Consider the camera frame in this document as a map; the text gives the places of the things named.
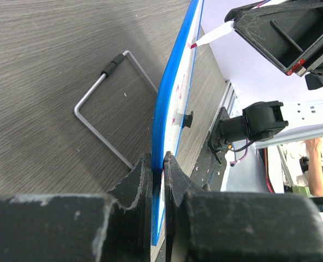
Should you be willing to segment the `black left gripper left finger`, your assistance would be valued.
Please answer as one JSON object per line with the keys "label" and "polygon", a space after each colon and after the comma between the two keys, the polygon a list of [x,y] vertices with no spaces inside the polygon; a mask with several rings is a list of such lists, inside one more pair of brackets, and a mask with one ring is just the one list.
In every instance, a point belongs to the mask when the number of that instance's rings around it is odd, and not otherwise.
{"label": "black left gripper left finger", "polygon": [[0,261],[150,261],[151,156],[103,194],[0,198]]}

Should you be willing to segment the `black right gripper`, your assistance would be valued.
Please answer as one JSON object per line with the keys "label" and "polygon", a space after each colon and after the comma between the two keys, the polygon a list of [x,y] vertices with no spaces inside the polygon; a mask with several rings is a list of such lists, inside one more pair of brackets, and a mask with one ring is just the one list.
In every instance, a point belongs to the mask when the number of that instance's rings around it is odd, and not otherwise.
{"label": "black right gripper", "polygon": [[323,1],[231,9],[226,22],[281,72],[323,76]]}

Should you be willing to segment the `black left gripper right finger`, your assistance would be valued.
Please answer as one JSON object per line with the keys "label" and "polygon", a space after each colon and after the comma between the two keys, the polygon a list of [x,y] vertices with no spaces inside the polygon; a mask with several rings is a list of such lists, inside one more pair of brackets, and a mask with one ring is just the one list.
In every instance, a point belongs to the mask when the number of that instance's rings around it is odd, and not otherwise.
{"label": "black left gripper right finger", "polygon": [[166,261],[323,261],[323,222],[297,194],[214,192],[164,158]]}

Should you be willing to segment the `white red-tipped whiteboard marker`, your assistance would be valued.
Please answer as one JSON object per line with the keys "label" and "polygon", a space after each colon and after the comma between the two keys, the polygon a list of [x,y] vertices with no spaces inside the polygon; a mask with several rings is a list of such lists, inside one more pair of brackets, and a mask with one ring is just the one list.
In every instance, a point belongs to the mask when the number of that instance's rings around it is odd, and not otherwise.
{"label": "white red-tipped whiteboard marker", "polygon": [[222,24],[221,26],[217,27],[216,29],[206,33],[203,35],[200,39],[198,39],[195,43],[193,43],[190,48],[193,49],[195,47],[209,44],[213,42],[214,40],[221,38],[232,31],[234,31],[234,21],[228,21]]}

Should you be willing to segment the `blue-framed whiteboard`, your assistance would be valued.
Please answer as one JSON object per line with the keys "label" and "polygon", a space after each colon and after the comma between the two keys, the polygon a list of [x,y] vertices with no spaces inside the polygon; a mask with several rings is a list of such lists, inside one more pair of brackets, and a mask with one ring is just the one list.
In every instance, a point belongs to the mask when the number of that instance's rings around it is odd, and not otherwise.
{"label": "blue-framed whiteboard", "polygon": [[151,169],[153,197],[151,244],[156,246],[165,212],[164,158],[167,152],[177,155],[182,129],[190,126],[187,104],[192,85],[196,48],[202,18],[203,1],[190,1],[180,31],[160,81],[152,127]]}

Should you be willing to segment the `person forearm in background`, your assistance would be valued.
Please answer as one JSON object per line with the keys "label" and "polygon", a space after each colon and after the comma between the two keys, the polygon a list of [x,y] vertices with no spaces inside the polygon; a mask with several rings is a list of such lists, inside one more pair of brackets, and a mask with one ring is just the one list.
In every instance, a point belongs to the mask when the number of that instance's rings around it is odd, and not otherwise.
{"label": "person forearm in background", "polygon": [[305,141],[308,152],[308,187],[310,193],[315,197],[323,197],[323,170],[321,162],[321,138]]}

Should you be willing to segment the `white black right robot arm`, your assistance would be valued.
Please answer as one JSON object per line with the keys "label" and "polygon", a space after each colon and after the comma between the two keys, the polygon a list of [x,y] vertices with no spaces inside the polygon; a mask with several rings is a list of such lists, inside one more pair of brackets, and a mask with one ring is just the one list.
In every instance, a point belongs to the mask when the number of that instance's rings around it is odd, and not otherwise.
{"label": "white black right robot arm", "polygon": [[[283,74],[304,77],[309,90],[323,87],[323,1],[249,4],[231,9],[224,21]],[[242,116],[218,121],[209,145],[267,141],[289,125],[286,108],[279,101],[256,102]]]}

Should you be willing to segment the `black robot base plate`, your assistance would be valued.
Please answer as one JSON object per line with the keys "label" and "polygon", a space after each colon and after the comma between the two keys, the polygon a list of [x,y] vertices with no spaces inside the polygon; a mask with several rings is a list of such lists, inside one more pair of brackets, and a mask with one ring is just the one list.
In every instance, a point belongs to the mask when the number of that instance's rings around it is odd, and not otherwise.
{"label": "black robot base plate", "polygon": [[190,178],[200,187],[220,191],[228,161],[227,148],[234,141],[230,117],[225,107],[220,108],[214,124],[207,133]]}

